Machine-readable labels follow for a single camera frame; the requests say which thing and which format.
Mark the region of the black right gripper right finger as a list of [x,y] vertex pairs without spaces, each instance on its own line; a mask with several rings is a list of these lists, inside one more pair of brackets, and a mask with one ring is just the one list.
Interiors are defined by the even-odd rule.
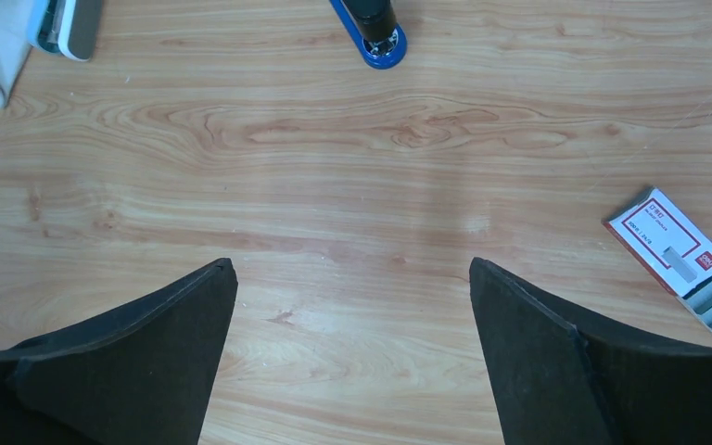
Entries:
[[492,261],[470,296],[508,444],[712,444],[712,348],[547,292]]

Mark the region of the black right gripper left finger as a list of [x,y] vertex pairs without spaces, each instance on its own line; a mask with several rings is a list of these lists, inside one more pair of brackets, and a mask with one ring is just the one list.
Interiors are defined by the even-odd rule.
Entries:
[[235,307],[230,260],[0,350],[0,444],[195,444]]

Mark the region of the light blue white stapler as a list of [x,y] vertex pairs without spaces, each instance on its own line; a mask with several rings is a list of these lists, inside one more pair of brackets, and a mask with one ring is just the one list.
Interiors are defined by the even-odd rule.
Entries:
[[86,62],[95,52],[103,9],[103,0],[33,1],[28,42],[46,53]]

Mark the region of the blue black stapler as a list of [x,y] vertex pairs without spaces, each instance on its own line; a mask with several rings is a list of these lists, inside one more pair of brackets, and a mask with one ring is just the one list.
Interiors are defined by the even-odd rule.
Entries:
[[390,0],[330,0],[330,5],[368,66],[387,70],[402,61],[407,38]]

